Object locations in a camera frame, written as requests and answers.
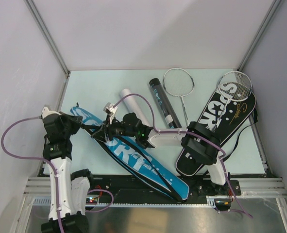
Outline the white shuttlecock tube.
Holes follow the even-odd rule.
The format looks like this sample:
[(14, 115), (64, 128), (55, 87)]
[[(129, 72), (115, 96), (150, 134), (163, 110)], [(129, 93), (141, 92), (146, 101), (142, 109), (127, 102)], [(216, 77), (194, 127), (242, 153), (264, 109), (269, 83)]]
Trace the white shuttlecock tube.
[(124, 104), (126, 105), (126, 108), (128, 109), (128, 112), (135, 113), (137, 118), (139, 118), (144, 125), (152, 126), (152, 124), (148, 121), (144, 112), (142, 111), (142, 108), (138, 105), (136, 97), (137, 96), (131, 95), (123, 100)]

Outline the blue racket bag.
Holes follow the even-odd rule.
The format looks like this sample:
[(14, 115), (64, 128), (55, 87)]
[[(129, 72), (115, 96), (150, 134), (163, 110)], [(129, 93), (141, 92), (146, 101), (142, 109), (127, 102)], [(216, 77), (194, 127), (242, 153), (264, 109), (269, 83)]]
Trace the blue racket bag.
[(188, 184), (162, 166), (131, 138), (118, 136), (107, 142), (94, 138), (93, 140), (122, 168), (153, 191), (158, 191), (177, 202), (188, 199), (190, 191)]

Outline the black shuttlecock tube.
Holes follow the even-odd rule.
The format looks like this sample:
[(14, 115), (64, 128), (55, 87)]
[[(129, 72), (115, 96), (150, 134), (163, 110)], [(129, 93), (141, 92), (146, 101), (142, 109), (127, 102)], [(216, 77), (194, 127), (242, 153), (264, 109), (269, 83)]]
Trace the black shuttlecock tube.
[(158, 109), (169, 128), (181, 128), (182, 125), (162, 87), (158, 78), (149, 81), (152, 96), (158, 106)]

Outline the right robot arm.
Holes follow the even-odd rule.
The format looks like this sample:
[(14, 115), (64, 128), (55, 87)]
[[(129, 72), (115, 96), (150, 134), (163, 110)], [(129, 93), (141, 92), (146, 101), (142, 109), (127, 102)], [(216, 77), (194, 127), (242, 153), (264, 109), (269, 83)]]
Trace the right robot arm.
[(104, 143), (124, 136), (134, 138), (143, 149), (181, 146), (196, 162), (207, 166), (215, 193), (222, 195), (229, 190), (229, 173), (219, 157), (224, 154), (220, 141), (201, 124), (191, 122), (186, 128), (157, 129), (143, 124), (135, 113), (129, 113), (122, 121), (108, 115), (91, 133), (92, 138)]

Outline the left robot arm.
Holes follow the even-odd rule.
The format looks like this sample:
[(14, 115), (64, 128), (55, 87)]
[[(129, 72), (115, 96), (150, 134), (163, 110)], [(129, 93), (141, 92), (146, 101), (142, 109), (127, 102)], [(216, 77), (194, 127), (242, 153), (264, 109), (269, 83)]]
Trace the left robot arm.
[(46, 130), (43, 157), (49, 165), (51, 204), (43, 233), (87, 233), (85, 215), (87, 194), (95, 190), (89, 169), (71, 172), (72, 143), (70, 137), (82, 125), (81, 116), (70, 116), (44, 107), (41, 115)]

